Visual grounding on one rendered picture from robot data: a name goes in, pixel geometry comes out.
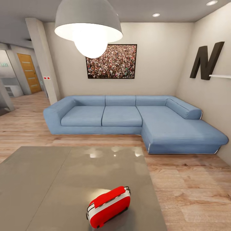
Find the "radio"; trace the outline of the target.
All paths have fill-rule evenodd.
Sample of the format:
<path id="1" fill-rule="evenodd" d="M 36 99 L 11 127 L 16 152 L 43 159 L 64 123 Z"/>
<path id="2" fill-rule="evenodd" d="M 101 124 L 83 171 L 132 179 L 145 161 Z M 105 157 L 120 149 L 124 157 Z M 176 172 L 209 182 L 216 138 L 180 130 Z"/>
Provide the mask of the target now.
<path id="1" fill-rule="evenodd" d="M 94 199 L 87 208 L 86 218 L 93 228 L 104 224 L 127 211 L 130 205 L 129 188 L 120 186 Z"/>

